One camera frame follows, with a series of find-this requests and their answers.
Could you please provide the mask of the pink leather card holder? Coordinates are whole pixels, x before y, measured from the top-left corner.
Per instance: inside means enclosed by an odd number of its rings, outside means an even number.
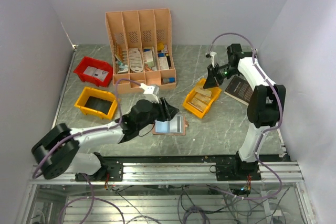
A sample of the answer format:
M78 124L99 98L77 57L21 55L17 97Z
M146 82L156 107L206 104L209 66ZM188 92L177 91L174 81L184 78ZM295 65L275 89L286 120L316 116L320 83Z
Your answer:
M185 135L186 128L189 126L185 116L176 115L170 121L156 121L153 135Z

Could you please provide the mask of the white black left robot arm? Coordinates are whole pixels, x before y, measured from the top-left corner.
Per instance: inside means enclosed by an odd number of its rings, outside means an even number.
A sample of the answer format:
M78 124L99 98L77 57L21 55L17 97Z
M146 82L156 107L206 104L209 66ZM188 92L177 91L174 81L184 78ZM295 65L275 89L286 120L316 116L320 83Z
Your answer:
M37 162L32 178L43 176L50 180L63 173L74 173L77 181L103 181L110 177L121 181L120 164L98 152L87 154L80 149L128 142L138 137L143 128L157 121L170 121L178 112L165 98L159 98L157 103L141 99L129 113L102 126L70 129L64 123L57 124L31 149Z

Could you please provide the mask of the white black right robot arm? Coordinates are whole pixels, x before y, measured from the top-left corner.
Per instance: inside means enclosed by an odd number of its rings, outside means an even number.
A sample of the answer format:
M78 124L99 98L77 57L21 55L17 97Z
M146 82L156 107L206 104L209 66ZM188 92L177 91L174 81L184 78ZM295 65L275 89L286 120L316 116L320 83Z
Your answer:
M257 161L264 136L276 130L282 123L286 88L276 84L262 70L256 53L243 52L241 45L232 44L227 48L228 64L220 66L216 62L217 53L210 51L206 57L211 59L207 67L207 79L204 89L219 87L225 79L243 75L252 89L247 107L247 118L250 122L244 143L238 151L238 162L231 167L236 179L244 179L250 173L246 163Z

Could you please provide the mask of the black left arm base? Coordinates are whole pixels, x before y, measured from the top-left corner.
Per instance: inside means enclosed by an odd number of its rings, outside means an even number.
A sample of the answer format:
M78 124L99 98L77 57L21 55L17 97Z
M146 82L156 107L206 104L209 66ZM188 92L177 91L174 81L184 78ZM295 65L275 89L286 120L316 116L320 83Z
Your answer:
M112 157L103 157L98 153L94 156L99 160L100 168L92 174L86 173L91 182L121 182L123 179L123 164Z

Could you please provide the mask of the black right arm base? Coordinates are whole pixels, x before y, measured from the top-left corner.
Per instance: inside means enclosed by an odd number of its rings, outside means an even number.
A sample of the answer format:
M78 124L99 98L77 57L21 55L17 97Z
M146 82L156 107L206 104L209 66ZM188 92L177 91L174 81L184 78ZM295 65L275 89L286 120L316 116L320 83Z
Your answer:
M215 164L209 168L209 171L215 174L217 181L246 181L248 178L261 180L259 166L256 162Z

